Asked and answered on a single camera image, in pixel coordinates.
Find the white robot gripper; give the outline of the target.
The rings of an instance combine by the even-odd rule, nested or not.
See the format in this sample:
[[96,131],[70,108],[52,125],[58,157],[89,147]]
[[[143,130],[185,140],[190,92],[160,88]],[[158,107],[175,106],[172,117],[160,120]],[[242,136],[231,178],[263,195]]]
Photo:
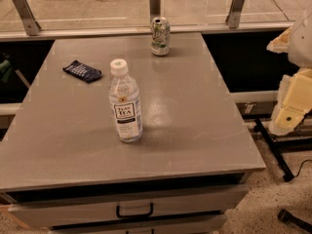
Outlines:
[[300,68],[294,76],[284,75],[271,115],[269,131],[276,136],[292,132],[312,109],[312,10],[306,9],[292,28],[269,42],[266,49],[288,52],[289,61]]

